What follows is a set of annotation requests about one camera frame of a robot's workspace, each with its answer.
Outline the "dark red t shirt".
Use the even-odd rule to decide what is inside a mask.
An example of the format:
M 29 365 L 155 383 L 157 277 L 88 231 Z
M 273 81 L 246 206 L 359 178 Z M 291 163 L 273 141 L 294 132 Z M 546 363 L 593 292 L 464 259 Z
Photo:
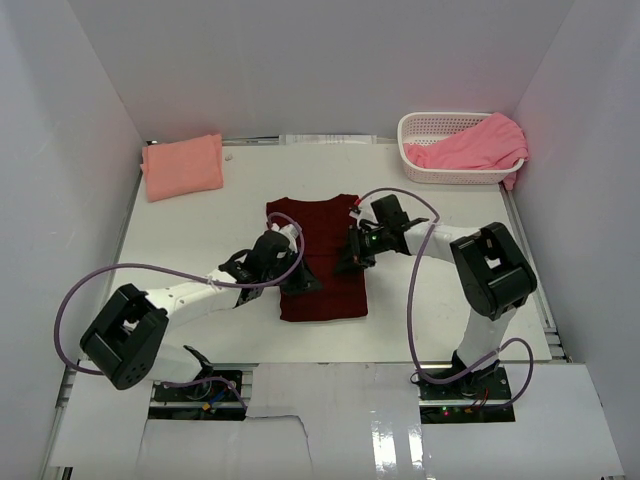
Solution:
M 266 213 L 285 214 L 302 228 L 304 260 L 322 288 L 301 295 L 280 296 L 280 319 L 295 322 L 326 322 L 368 315 L 364 272 L 334 272 L 347 243 L 348 228 L 355 223 L 350 208 L 358 197 L 339 194 L 322 201 L 288 197 L 268 202 Z

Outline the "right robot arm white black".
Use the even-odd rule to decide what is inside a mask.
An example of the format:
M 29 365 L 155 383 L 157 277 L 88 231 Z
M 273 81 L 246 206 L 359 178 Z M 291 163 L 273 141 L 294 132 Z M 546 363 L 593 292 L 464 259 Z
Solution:
M 378 256 L 387 252 L 410 256 L 416 264 L 430 257 L 456 269 L 469 305 L 465 332 L 450 368 L 430 374 L 417 365 L 414 383 L 452 385 L 459 396 L 472 399 L 486 389 L 487 375 L 498 369 L 503 350 L 520 344 L 527 353 L 533 351 L 526 340 L 505 336 L 517 310 L 536 291 L 537 278 L 504 224 L 459 228 L 442 224 L 437 214 L 412 219 L 395 195 L 367 207 L 355 203 L 349 215 L 354 223 L 347 230 L 336 273 L 372 268 Z

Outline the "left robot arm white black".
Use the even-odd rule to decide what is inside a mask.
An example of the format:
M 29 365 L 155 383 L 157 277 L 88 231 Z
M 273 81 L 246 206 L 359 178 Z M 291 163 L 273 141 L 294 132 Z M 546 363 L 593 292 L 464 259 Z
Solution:
M 287 295 L 321 290 L 301 252 L 293 226 L 274 227 L 204 281 L 147 291 L 122 285 L 85 331 L 80 347 L 118 390 L 150 380 L 179 388 L 188 398 L 202 398 L 211 387 L 213 364 L 193 346 L 167 344 L 165 334 L 215 312 L 241 307 L 271 286 Z

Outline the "white paper sheets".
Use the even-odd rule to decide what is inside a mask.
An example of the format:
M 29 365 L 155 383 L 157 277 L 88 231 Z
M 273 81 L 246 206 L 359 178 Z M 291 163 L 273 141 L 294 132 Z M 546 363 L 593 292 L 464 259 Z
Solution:
M 304 145 L 372 145 L 377 143 L 376 135 L 362 134 L 282 134 L 278 138 L 278 144 L 289 146 Z

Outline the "folded salmon pink t shirt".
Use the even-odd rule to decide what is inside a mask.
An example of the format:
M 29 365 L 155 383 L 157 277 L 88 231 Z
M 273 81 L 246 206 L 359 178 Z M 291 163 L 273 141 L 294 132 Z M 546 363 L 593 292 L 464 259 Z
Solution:
M 141 171 L 147 201 L 221 189 L 222 161 L 220 134 L 144 147 Z

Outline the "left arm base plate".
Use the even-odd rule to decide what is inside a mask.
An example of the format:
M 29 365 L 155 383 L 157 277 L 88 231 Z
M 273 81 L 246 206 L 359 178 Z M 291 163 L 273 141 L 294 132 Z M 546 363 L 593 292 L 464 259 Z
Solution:
M 212 375 L 224 378 L 224 381 L 208 381 L 183 388 L 155 387 L 148 417 L 184 421 L 244 420 L 245 408 L 230 388 L 232 386 L 245 400 L 243 372 L 238 369 L 219 370 Z

